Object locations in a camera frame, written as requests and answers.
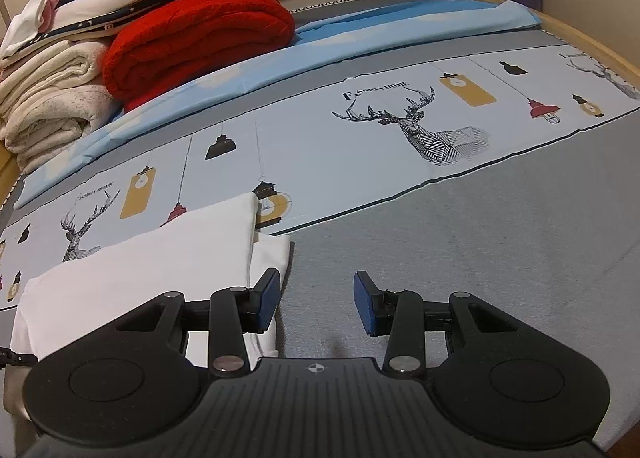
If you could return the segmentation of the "red fleece blanket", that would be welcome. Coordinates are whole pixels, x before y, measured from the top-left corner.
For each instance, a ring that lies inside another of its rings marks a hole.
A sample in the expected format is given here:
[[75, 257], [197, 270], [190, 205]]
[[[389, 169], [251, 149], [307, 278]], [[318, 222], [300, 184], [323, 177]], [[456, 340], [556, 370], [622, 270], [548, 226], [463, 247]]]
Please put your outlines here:
[[196, 78], [293, 40], [278, 0], [174, 0], [125, 26], [102, 62], [108, 92], [129, 112]]

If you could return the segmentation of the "grey patterned bed sheet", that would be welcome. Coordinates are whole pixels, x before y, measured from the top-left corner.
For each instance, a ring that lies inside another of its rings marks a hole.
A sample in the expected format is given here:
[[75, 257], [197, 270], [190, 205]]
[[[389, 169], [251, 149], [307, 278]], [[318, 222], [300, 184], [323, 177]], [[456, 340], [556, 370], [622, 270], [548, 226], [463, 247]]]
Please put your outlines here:
[[[320, 19], [415, 0], [343, 0]], [[113, 448], [40, 433], [10, 346], [29, 279], [253, 193], [291, 240], [250, 372]], [[382, 370], [354, 301], [469, 292], [588, 357], [611, 399], [590, 441], [505, 448]], [[639, 91], [542, 28], [440, 40], [296, 75], [128, 141], [13, 211], [1, 235], [1, 451], [24, 457], [601, 457], [639, 418]]]

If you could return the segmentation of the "white folded blanket dark trim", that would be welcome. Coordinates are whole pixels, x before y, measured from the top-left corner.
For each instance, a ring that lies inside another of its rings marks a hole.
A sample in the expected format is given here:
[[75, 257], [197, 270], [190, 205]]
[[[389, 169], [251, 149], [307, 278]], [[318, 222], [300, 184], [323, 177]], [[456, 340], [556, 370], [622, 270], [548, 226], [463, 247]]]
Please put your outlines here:
[[23, 11], [15, 16], [1, 44], [1, 66], [5, 68], [21, 56], [21, 51], [37, 37], [62, 31], [68, 26], [80, 30], [81, 23], [96, 23], [102, 18], [142, 0], [74, 0], [62, 2], [47, 10], [50, 0], [29, 0]]

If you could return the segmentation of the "cream folded quilt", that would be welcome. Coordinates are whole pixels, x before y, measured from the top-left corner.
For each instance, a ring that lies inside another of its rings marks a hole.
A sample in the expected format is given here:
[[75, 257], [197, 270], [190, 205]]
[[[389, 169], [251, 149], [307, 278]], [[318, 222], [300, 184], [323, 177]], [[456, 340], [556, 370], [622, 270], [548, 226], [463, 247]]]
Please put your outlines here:
[[32, 173], [119, 110], [102, 80], [108, 40], [61, 40], [17, 62], [1, 80], [1, 141]]

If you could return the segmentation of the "white long-sleeve shirt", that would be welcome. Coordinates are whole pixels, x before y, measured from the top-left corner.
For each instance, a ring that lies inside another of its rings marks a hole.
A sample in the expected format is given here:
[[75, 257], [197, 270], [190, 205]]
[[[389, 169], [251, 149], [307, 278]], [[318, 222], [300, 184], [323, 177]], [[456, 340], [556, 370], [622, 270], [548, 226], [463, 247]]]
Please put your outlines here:
[[256, 230], [253, 193], [186, 212], [165, 226], [29, 279], [14, 318], [14, 352], [46, 357], [155, 296], [207, 300], [285, 273], [291, 240]]

